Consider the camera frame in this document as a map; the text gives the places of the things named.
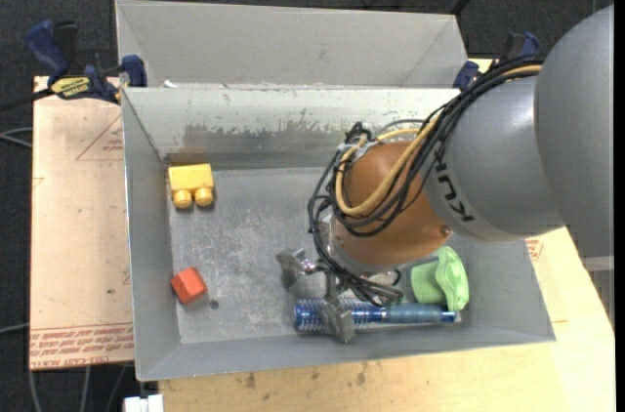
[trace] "cardboard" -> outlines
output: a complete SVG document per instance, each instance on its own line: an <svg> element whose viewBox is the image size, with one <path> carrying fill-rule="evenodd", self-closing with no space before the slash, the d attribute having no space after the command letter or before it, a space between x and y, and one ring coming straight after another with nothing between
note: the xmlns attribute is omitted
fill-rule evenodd
<svg viewBox="0 0 625 412"><path fill-rule="evenodd" d="M33 115L29 368L131 361L121 109L50 97Z"/></svg>

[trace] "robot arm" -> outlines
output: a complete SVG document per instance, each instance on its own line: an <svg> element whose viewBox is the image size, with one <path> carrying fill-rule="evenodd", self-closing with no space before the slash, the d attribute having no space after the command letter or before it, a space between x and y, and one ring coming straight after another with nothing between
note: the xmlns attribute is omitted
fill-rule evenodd
<svg viewBox="0 0 625 412"><path fill-rule="evenodd" d="M582 258L611 256L612 63L610 7L570 30L544 62L497 63L418 127L354 125L309 202L315 268L278 256L283 278L326 275L324 300L314 313L302 309L300 322L308 327L314 314L348 341L357 313L374 315L347 307L341 293L387 316L403 298L394 273L452 231L500 243L567 226ZM425 316L422 306L402 309L418 313L404 319Z"/></svg>

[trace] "blue handle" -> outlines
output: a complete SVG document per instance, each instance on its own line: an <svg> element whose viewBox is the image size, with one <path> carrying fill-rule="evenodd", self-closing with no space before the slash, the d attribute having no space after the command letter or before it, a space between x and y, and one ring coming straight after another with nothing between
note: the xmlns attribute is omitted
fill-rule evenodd
<svg viewBox="0 0 625 412"><path fill-rule="evenodd" d="M385 323L452 323L456 312L447 311L437 305L410 303L397 305L386 310Z"/></svg>
<svg viewBox="0 0 625 412"><path fill-rule="evenodd" d="M67 60L55 44L52 23L49 20L37 23L28 31L26 45L36 59L50 68L51 79L56 79L69 70Z"/></svg>
<svg viewBox="0 0 625 412"><path fill-rule="evenodd" d="M144 63L137 55L128 55L121 59L121 65L128 77L132 87L144 88L147 86L147 75Z"/></svg>

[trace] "orange object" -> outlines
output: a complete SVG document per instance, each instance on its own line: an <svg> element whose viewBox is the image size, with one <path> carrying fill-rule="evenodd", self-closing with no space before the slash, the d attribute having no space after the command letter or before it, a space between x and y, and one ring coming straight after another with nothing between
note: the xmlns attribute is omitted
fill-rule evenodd
<svg viewBox="0 0 625 412"><path fill-rule="evenodd" d="M208 287L195 267L183 269L171 279L171 284L183 305L197 301L208 292Z"/></svg>

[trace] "kuka logo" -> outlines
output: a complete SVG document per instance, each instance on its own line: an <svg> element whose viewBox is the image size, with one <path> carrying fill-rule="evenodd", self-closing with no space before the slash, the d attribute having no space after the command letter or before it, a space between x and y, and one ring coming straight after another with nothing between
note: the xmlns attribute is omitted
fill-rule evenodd
<svg viewBox="0 0 625 412"><path fill-rule="evenodd" d="M438 174L437 180L440 185L446 185L446 194L444 195L445 200L449 203L449 208L460 217L460 221L463 223L467 223L473 221L475 218L470 214L467 214L467 209L465 204L458 198L458 194L456 193L456 189L453 186L453 182L451 178L445 171L447 170L447 164L442 160L442 157L445 155L444 144L440 146L440 149L434 150L434 159L437 163L435 170Z"/></svg>

